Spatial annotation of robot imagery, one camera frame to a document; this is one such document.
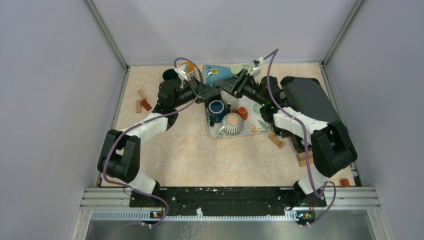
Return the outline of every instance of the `wooden peg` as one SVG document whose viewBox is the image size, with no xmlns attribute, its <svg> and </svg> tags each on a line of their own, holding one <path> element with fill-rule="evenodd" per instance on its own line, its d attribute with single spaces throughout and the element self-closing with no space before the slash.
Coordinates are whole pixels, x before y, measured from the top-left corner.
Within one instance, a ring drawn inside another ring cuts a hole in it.
<svg viewBox="0 0 424 240">
<path fill-rule="evenodd" d="M 301 160 L 298 159 L 298 161 L 299 161 L 299 166 L 301 166 L 301 167 L 305 167 L 306 166 L 306 158 L 305 159 L 301 159 Z M 310 163 L 310 165 L 313 165 L 314 164 L 314 159 L 312 157 L 309 158 L 309 163 Z"/>
<path fill-rule="evenodd" d="M 145 92 L 140 88 L 137 90 L 137 93 L 140 96 L 141 105 L 143 106 L 143 108 L 146 109 L 147 111 L 150 111 L 152 109 L 152 106 L 150 106 L 150 104 L 147 102 L 147 97 Z"/>
<path fill-rule="evenodd" d="M 141 113 L 142 112 L 142 101 L 141 100 L 135 100 L 135 112 Z"/>
<path fill-rule="evenodd" d="M 284 147 L 284 142 L 280 141 L 275 134 L 274 130 L 271 128 L 271 134 L 268 136 L 269 139 L 280 149 Z"/>
<path fill-rule="evenodd" d="M 310 150 L 309 152 L 309 158 L 311 159 L 311 158 L 313 158 L 314 156 L 312 156 L 312 151 Z M 305 154 L 305 152 L 299 152 L 298 154 L 297 154 L 297 160 L 305 160 L 306 159 L 306 154 Z"/>
</svg>

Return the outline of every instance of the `cup handle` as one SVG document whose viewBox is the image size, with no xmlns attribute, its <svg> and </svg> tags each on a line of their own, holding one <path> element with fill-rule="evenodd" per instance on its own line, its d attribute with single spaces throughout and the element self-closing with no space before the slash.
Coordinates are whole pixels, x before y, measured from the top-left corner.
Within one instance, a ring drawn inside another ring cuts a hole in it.
<svg viewBox="0 0 424 240">
<path fill-rule="evenodd" d="M 221 128 L 219 128 L 219 130 L 218 130 L 218 136 L 220 136 L 220 135 L 222 135 L 224 133 L 224 129 L 225 129 L 225 126 L 224 125 L 221 126 Z"/>
</svg>

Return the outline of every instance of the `black mounting base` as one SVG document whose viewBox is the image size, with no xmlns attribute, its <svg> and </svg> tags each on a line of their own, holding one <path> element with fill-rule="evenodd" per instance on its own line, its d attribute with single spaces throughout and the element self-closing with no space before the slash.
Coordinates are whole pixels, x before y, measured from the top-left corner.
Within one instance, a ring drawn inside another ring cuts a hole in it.
<svg viewBox="0 0 424 240">
<path fill-rule="evenodd" d="M 295 203 L 291 187 L 161 187 L 157 196 L 169 204 L 169 216 L 195 216 L 201 208 L 204 216 L 282 216 L 292 207 L 309 207 L 310 202 Z M 132 208 L 161 208 L 159 200 L 131 193 Z M 315 207 L 326 201 L 310 198 Z"/>
</svg>

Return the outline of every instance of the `metal frame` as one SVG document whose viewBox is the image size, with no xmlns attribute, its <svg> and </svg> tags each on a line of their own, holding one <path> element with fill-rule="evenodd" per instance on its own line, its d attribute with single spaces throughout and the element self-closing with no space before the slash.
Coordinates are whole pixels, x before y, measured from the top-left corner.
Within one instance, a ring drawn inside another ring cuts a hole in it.
<svg viewBox="0 0 424 240">
<path fill-rule="evenodd" d="M 122 87 L 120 89 L 119 98 L 116 103 L 115 112 L 113 116 L 113 120 L 111 123 L 111 127 L 114 128 L 116 126 L 116 122 L 118 119 L 118 114 L 120 111 L 120 106 L 122 103 L 122 99 L 124 96 L 124 91 L 126 88 L 127 80 L 130 73 L 130 67 L 127 65 L 124 57 L 122 56 L 117 44 L 115 43 L 112 35 L 110 34 L 105 22 L 103 21 L 100 13 L 98 12 L 95 4 L 92 0 L 84 0 L 87 5 L 87 8 L 92 13 L 94 21 L 98 25 L 100 31 L 102 32 L 104 39 L 109 44 L 110 49 L 118 59 L 121 66 L 125 69 L 125 75 L 122 82 Z M 327 88 L 327 92 L 329 94 L 329 98 L 334 105 L 334 108 L 339 113 L 342 121 L 344 121 L 343 114 L 337 101 L 336 94 L 334 93 L 334 88 L 330 77 L 327 72 L 327 65 L 331 61 L 334 53 L 338 49 L 341 41 L 346 35 L 351 23 L 356 17 L 359 10 L 364 5 L 365 0 L 357 0 L 347 17 L 343 27 L 341 28 L 339 34 L 334 40 L 331 48 L 329 49 L 327 55 L 324 60 L 320 64 L 321 73 L 325 82 L 325 86 Z M 359 170 L 358 166 L 355 164 L 351 167 L 353 171 Z M 334 194 L 333 189 L 325 189 L 324 195 L 328 199 L 332 199 Z M 146 215 L 145 209 L 135 209 L 129 207 L 130 196 L 126 195 L 123 192 L 123 189 L 120 187 L 110 187 L 110 188 L 86 188 L 77 220 L 74 226 L 74 231 L 72 234 L 73 240 L 85 240 L 87 232 L 89 230 L 90 220 L 94 216 L 96 220 L 111 220 L 115 216 L 119 216 L 120 218 L 128 218 L 128 216 L 136 216 L 138 219 L 133 219 L 133 221 L 145 221 L 152 220 L 148 218 Z M 316 207 L 317 210 L 324 210 L 325 207 Z M 295 207 L 293 211 L 305 211 L 308 210 L 308 207 Z M 374 187 L 348 187 L 342 188 L 337 187 L 337 196 L 334 202 L 333 207 L 330 211 L 334 210 L 367 210 L 368 217 L 370 220 L 370 224 L 372 230 L 374 232 L 374 236 L 376 240 L 391 240 L 393 239 L 392 233 L 390 232 L 389 225 L 386 222 L 384 217 L 382 207 L 380 201 L 378 199 L 376 190 Z M 293 215 L 292 212 L 288 211 L 285 216 L 263 216 L 263 217 L 207 217 L 203 216 L 202 212 L 198 212 L 196 216 L 189 217 L 167 217 L 167 221 L 293 221 L 296 219 L 296 216 Z"/>
<path fill-rule="evenodd" d="M 127 62 L 125 61 L 124 57 L 122 56 L 121 51 L 118 48 L 118 45 L 115 43 L 115 40 L 113 39 L 113 37 L 111 35 L 111 32 L 109 31 L 108 27 L 106 26 L 105 21 L 103 21 L 103 18 L 100 15 L 99 11 L 97 10 L 97 7 L 94 4 L 93 0 L 84 0 L 84 2 L 87 5 L 87 8 L 90 11 L 95 23 L 99 27 L 100 32 L 104 37 L 104 40 L 106 40 L 106 42 L 109 45 L 110 49 L 112 50 L 113 54 L 118 59 L 120 65 L 125 70 L 128 70 L 129 66 L 128 66 Z"/>
</svg>

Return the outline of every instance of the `white mug handle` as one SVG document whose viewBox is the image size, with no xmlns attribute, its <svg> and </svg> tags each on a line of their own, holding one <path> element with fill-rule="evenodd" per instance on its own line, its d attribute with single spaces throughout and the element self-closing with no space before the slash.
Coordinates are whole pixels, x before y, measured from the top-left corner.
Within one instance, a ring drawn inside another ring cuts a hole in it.
<svg viewBox="0 0 424 240">
<path fill-rule="evenodd" d="M 218 130 L 218 136 L 222 135 L 223 132 L 225 132 L 225 126 L 224 125 L 222 125 L 221 128 Z"/>
</svg>

